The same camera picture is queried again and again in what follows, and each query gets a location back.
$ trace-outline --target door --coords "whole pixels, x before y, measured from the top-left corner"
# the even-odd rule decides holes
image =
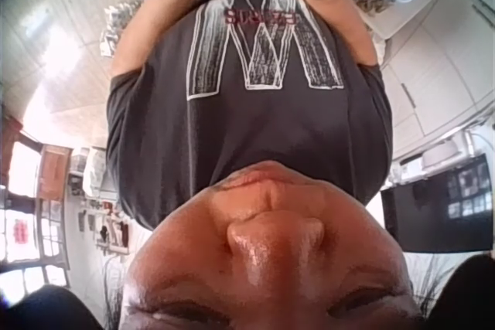
[[[63,202],[70,153],[69,148],[51,145],[43,147],[39,171],[39,198]]]

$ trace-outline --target dark gray t-shirt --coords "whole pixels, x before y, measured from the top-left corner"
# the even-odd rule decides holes
[[[201,189],[276,160],[368,203],[391,163],[378,66],[358,66],[303,0],[211,0],[115,77],[108,167],[153,229]]]

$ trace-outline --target shirt sleeve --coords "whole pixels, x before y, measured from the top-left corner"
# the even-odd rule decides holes
[[[387,138],[389,138],[389,145],[391,150],[392,139],[392,109],[390,102],[385,92],[384,78],[381,73],[380,66],[359,66],[364,79],[367,82],[368,87],[373,92],[373,102],[378,115],[381,117],[384,125],[384,131]]]
[[[366,179],[357,190],[359,200],[364,204],[380,191],[388,176],[393,154],[393,129],[390,103],[380,67],[358,66],[367,85],[368,97],[355,97],[351,114],[353,143],[362,143],[353,148],[355,172]]]
[[[118,153],[128,104],[143,75],[144,68],[111,80],[110,97],[107,102],[107,167],[115,185],[118,185]]]

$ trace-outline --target eye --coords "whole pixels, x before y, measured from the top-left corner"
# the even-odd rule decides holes
[[[163,321],[179,320],[208,329],[227,329],[230,324],[230,319],[224,315],[191,301],[166,304],[153,314],[153,318]]]
[[[367,307],[370,304],[381,301],[386,297],[390,297],[391,292],[378,288],[361,288],[348,294],[345,298],[337,302],[328,310],[328,314],[332,317],[341,317],[348,312]]]

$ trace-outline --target bright light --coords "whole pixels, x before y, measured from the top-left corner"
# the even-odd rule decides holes
[[[81,49],[59,26],[49,31],[49,44],[43,54],[46,76],[54,77],[61,72],[68,73],[76,66]]]

